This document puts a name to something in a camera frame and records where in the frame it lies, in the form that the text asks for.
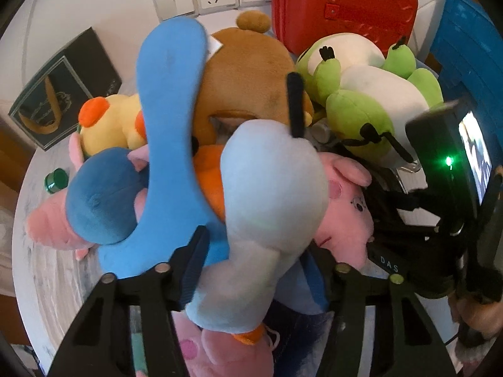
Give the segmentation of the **yellow orange duck plush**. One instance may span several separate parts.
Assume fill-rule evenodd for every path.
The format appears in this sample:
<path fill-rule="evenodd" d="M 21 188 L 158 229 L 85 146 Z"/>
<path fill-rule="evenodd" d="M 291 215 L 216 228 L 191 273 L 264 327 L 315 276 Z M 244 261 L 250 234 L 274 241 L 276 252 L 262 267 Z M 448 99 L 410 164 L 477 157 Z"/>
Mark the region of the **yellow orange duck plush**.
<path fill-rule="evenodd" d="M 146 130 L 138 94 L 87 100 L 78 114 L 80 141 L 86 156 L 111 147 L 135 150 L 146 145 Z"/>

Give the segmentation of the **brown bear plush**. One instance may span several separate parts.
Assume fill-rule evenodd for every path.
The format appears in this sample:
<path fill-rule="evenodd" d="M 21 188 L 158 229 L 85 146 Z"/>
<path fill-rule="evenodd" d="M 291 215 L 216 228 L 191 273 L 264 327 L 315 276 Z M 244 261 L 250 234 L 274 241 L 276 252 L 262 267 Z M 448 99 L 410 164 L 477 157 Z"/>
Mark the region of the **brown bear plush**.
<path fill-rule="evenodd" d="M 222 47 L 206 62 L 194 106 L 192 135 L 214 145 L 218 132 L 211 119 L 270 119 L 289 124 L 286 77 L 294 62 L 279 40 L 266 34 L 268 15 L 240 13 L 236 26 L 212 34 Z"/>

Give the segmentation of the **pink pig plush orange dress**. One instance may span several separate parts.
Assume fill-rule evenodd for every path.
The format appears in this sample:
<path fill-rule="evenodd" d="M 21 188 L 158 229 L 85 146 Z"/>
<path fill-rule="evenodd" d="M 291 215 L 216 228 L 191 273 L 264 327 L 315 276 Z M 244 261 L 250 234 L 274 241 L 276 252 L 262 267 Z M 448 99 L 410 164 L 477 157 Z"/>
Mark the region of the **pink pig plush orange dress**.
<path fill-rule="evenodd" d="M 221 221 L 225 220 L 220 173 L 223 150 L 222 145 L 203 145 L 193 157 L 200 188 Z M 328 180 L 328 207 L 315 233 L 315 243 L 329 250 L 336 261 L 360 270 L 368 258 L 367 243 L 373 235 L 373 220 L 362 191 L 371 184 L 371 174 L 348 157 L 321 152 L 319 158 Z"/>

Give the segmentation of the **red plastic carry case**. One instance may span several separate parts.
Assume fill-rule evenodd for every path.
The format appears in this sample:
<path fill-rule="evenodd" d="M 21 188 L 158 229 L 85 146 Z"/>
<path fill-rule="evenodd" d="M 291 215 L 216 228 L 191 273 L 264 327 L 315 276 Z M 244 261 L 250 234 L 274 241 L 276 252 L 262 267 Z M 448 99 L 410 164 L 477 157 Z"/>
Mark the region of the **red plastic carry case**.
<path fill-rule="evenodd" d="M 409 40 L 419 0 L 271 0 L 276 37 L 295 55 L 323 37 L 352 32 L 387 54 Z"/>

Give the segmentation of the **pink pig plush blue dress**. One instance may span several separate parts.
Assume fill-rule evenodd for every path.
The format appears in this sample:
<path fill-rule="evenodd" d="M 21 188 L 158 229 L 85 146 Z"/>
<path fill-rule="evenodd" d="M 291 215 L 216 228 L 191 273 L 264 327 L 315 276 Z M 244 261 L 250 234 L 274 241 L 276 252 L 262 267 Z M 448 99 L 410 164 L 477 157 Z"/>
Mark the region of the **pink pig plush blue dress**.
<path fill-rule="evenodd" d="M 110 147 L 85 158 L 74 133 L 68 150 L 76 174 L 28 215 L 25 230 L 34 243 L 73 250 L 81 260 L 91 247 L 120 243 L 136 228 L 146 203 L 149 149 Z"/>

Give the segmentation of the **blue storage bin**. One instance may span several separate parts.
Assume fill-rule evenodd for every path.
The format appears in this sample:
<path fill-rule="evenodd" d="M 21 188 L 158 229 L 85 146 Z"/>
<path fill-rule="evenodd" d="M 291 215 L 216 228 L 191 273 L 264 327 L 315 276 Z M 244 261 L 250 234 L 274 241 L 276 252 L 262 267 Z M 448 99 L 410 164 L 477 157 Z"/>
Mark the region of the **blue storage bin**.
<path fill-rule="evenodd" d="M 444 99 L 463 98 L 502 163 L 502 37 L 479 3 L 446 0 L 431 45 Z"/>

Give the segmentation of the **green bottle cap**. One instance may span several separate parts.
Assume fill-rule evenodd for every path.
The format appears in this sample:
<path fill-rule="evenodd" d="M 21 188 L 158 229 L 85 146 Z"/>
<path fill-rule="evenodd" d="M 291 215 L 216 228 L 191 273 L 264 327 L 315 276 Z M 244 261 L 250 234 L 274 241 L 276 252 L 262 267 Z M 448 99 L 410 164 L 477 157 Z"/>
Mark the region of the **green bottle cap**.
<path fill-rule="evenodd" d="M 49 194 L 55 194 L 67 188 L 69 175 L 63 168 L 56 168 L 44 178 L 44 188 Z"/>

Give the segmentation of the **white cat plush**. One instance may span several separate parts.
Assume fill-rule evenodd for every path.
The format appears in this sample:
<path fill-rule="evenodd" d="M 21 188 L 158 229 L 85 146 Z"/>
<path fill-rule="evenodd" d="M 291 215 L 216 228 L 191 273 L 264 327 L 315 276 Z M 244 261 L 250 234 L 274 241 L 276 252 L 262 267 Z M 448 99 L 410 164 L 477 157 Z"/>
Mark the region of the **white cat plush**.
<path fill-rule="evenodd" d="M 328 182 L 307 139 L 264 119 L 235 130 L 220 170 L 229 257 L 203 269 L 186 313 L 202 329 L 238 335 L 262 323 L 279 280 L 314 238 Z"/>

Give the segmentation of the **blue long-eared plush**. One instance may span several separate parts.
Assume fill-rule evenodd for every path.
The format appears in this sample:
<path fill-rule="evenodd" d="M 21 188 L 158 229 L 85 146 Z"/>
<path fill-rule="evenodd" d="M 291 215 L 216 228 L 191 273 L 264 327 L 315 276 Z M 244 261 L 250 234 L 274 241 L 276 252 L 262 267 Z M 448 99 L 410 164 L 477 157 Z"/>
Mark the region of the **blue long-eared plush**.
<path fill-rule="evenodd" d="M 99 247 L 105 272 L 119 278 L 140 275 L 187 245 L 198 226 L 209 232 L 206 264 L 229 255 L 225 225 L 206 202 L 193 166 L 194 104 L 206 57 L 206 30 L 187 17 L 161 23 L 141 46 L 136 87 L 149 147 L 146 205 L 128 238 Z"/>

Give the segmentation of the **black square gift box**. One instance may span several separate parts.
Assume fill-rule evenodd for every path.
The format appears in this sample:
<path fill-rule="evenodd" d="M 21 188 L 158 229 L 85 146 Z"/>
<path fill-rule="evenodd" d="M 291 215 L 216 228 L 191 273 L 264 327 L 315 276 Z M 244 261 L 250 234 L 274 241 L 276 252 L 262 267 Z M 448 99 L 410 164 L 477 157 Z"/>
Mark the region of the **black square gift box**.
<path fill-rule="evenodd" d="M 116 94 L 121 84 L 101 40 L 90 27 L 40 68 L 8 115 L 46 151 L 77 129 L 78 113 L 87 100 Z"/>

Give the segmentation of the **green white frog plush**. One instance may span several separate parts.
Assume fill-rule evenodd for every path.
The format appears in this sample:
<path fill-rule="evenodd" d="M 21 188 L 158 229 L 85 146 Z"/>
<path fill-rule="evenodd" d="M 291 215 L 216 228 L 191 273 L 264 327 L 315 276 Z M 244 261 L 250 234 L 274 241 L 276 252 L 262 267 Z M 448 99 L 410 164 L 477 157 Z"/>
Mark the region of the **green white frog plush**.
<path fill-rule="evenodd" d="M 327 127 L 352 154 L 386 168 L 417 161 L 406 125 L 442 104 L 443 95 L 405 37 L 386 54 L 359 34 L 323 37 L 298 56 L 296 70 L 309 98 L 325 109 Z"/>

